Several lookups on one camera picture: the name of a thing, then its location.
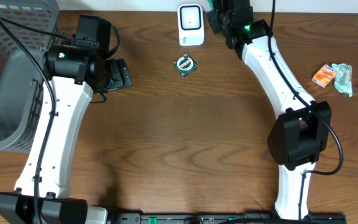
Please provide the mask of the dark green round-label box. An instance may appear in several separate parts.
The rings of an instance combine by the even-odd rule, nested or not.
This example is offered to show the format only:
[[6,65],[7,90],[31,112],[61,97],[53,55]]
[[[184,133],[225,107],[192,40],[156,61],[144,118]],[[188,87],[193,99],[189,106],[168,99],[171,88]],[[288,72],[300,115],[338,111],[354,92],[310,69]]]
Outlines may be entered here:
[[182,77],[185,77],[197,70],[198,64],[190,55],[185,54],[179,59],[173,61],[173,67]]

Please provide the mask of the orange Kleenex tissue pack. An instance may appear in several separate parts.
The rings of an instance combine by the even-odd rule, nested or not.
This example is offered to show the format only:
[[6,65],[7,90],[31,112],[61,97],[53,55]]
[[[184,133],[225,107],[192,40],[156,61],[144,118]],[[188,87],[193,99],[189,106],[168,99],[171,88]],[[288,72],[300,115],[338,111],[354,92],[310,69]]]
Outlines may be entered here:
[[320,87],[325,88],[336,75],[337,71],[325,64],[313,75],[311,81]]

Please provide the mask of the mint green wipes pouch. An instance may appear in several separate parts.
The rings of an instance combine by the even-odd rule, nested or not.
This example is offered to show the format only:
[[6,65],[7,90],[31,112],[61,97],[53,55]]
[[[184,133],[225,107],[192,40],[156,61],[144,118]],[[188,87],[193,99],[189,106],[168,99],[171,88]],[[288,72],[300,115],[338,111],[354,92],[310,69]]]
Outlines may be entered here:
[[349,97],[352,97],[352,67],[345,63],[333,63],[332,68],[337,72],[334,81],[335,89],[340,93],[345,93]]

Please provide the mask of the teal Kleenex tissue pack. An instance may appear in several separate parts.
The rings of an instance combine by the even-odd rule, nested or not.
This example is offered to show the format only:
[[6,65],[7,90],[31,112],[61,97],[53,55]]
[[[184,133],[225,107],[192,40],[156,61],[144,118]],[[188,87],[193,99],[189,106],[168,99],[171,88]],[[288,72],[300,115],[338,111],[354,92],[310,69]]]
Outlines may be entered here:
[[211,10],[213,10],[214,9],[213,0],[208,0],[208,4],[209,4],[209,7],[211,8]]

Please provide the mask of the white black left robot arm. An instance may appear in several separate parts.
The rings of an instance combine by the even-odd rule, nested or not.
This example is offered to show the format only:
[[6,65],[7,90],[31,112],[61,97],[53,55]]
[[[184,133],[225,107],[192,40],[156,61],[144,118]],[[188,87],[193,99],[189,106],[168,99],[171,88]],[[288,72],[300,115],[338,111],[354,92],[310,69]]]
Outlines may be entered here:
[[106,208],[70,197],[71,164],[79,128],[95,94],[132,85],[126,62],[110,47],[117,29],[82,15],[76,34],[52,45],[35,64],[44,96],[27,163],[13,192],[0,193],[0,216],[9,223],[107,223]]

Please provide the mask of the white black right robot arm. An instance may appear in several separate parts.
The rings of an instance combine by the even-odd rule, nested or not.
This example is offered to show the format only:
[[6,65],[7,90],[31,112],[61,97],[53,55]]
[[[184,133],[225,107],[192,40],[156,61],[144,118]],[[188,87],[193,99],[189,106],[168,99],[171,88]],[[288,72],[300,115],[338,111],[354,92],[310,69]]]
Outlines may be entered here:
[[267,144],[279,165],[275,213],[281,219],[305,220],[311,171],[326,148],[331,108],[318,103],[285,63],[271,23],[255,19],[249,1],[210,0],[208,22],[215,34],[252,70],[272,104],[276,121]]

